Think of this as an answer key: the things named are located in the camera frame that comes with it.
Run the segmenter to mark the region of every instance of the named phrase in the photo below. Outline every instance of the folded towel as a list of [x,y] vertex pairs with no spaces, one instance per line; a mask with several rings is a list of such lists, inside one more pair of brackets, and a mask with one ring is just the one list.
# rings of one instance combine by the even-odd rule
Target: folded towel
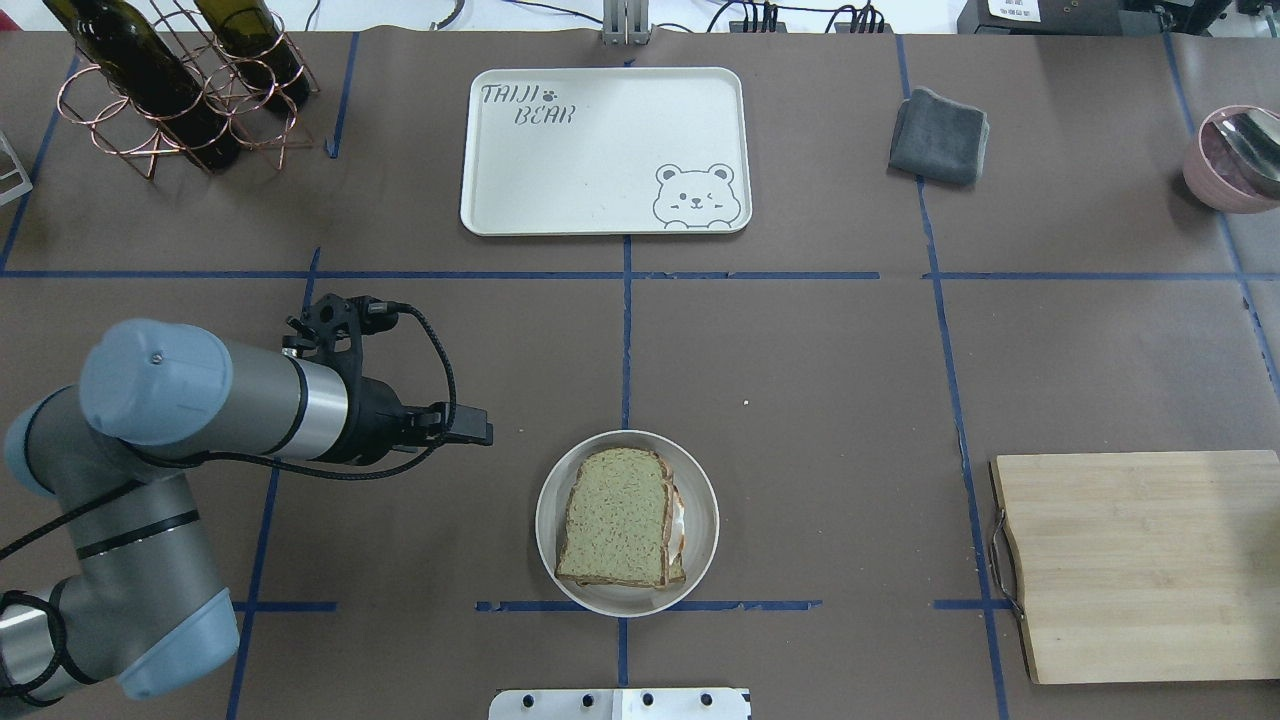
[[973,184],[987,154],[987,113],[916,87],[897,109],[890,167],[931,179]]

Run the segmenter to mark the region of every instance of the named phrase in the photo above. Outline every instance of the brown table surface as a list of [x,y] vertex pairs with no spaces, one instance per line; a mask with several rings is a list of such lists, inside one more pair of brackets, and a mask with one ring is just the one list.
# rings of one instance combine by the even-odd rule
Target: brown table surface
[[[497,442],[375,483],[195,470],[239,656],[159,700],[96,687],[44,716],[485,717],[499,688],[626,684],[748,687],[756,717],[1276,716],[1276,683],[1032,685],[982,546],[998,454],[1280,448],[1280,215],[1224,220],[1179,178],[1190,122],[1280,106],[1280,44],[297,41],[324,87],[303,120],[337,158],[214,179],[174,160],[148,184],[51,115],[69,40],[0,33],[0,127],[36,176],[0,208],[0,418],[74,382],[118,320],[273,347],[314,284],[421,307]],[[470,234],[471,79],[631,61],[742,78],[746,229]],[[886,169],[915,85],[988,113],[977,187]],[[370,342],[366,374],[443,397],[408,329]],[[718,493],[719,551],[684,611],[563,611],[538,561],[547,471],[618,427],[676,439]],[[12,483],[0,498],[6,539],[56,514]],[[73,559],[60,532],[0,585],[47,587]]]

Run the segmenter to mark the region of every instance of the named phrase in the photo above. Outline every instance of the green glass bottle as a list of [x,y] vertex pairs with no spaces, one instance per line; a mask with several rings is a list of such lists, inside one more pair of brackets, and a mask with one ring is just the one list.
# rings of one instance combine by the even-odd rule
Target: green glass bottle
[[[253,58],[266,65],[238,65],[251,90],[265,92],[274,76],[296,108],[301,109],[307,102],[311,82],[293,50],[280,40],[280,29],[262,0],[196,0],[196,6],[228,53],[237,58]],[[288,104],[280,97],[271,97],[266,106],[282,115],[288,111]]]
[[236,161],[241,146],[227,118],[205,102],[200,83],[142,13],[122,0],[45,0],[45,6],[143,113],[177,115],[160,127],[170,140],[191,149],[187,156],[192,163],[219,170]]

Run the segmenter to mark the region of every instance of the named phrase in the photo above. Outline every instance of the metal bracket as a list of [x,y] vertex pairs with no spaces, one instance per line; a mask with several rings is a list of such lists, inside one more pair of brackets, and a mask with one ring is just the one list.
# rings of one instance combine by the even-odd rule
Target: metal bracket
[[[1014,606],[1014,612],[1018,612],[1018,619],[1019,620],[1024,620],[1027,618],[1027,612],[1023,610],[1023,606],[1018,602],[1018,588],[1015,585],[1014,589],[1009,589],[1005,585],[1005,579],[1004,579],[1002,573],[1000,570],[1000,538],[1001,537],[1005,538],[1006,543],[1009,542],[1009,533],[1007,533],[1007,530],[1005,528],[1005,509],[1004,507],[1000,509],[1000,515],[996,516],[996,528],[993,530],[991,530],[991,544],[987,546],[987,565],[991,568],[991,577],[992,577],[993,580],[996,580],[996,587],[1000,588],[1001,594],[1004,594],[1005,600],[1007,600],[1009,603]],[[1016,569],[1014,570],[1014,578],[1015,579],[1018,578]]]
[[0,132],[0,205],[31,192],[31,178],[18,160],[18,154]]
[[489,720],[750,720],[745,688],[503,691]]
[[648,45],[649,0],[604,0],[604,44]]

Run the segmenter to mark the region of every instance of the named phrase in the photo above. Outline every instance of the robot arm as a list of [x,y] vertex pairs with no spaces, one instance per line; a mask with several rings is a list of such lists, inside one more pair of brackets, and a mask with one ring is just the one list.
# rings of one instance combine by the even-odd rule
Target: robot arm
[[[404,406],[361,375],[362,338],[394,327],[399,313],[431,337],[448,402]],[[283,465],[265,456],[367,465],[390,450],[426,448],[374,474],[300,468],[362,479],[447,442],[492,445],[485,413],[453,400],[443,347],[412,307],[329,295],[289,323],[298,334],[280,354],[192,325],[128,320],[90,352],[78,387],[9,429],[10,470],[70,516],[82,573],[0,600],[0,717],[113,676],[127,696],[154,697],[236,653],[230,594],[183,469],[210,459]]]

